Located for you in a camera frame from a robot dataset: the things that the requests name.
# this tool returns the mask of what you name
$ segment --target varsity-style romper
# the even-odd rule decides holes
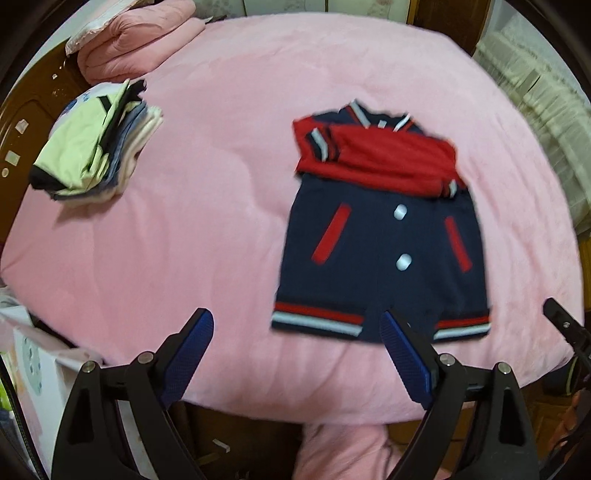
[[[358,102],[294,132],[302,182],[272,327],[381,342],[392,308],[433,342],[487,334],[482,240],[453,146]]]

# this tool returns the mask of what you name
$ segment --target pink comforter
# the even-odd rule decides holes
[[[521,384],[571,354],[541,314],[554,296],[582,319],[566,200],[525,120],[448,38],[344,15],[244,18],[147,81],[165,120],[123,196],[66,210],[29,191],[6,244],[2,277],[55,330],[116,364],[207,307],[216,330],[186,400],[309,423],[419,418],[383,347],[269,329],[298,190],[291,121],[358,98],[450,138],[472,188],[492,330],[437,349],[507,361]]]
[[[91,85],[124,82],[155,70],[205,30],[192,18],[193,0],[164,0],[119,14],[78,53],[78,67]]]

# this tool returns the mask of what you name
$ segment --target navy shorts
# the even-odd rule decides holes
[[[431,341],[490,329],[480,229],[467,190],[426,199],[302,177],[272,326],[381,342],[394,309]]]

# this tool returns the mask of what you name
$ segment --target blue gripper pad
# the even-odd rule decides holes
[[[164,388],[160,395],[164,409],[181,400],[193,378],[205,350],[213,337],[213,316],[209,310],[202,314],[177,350],[164,373]]]
[[[428,410],[433,402],[431,372],[390,312],[382,315],[379,331],[408,396]]]

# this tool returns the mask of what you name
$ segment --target stack of folded clothes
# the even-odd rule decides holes
[[[145,88],[143,80],[101,83],[70,102],[31,168],[31,186],[73,206],[123,193],[162,123],[160,108],[139,97]]]

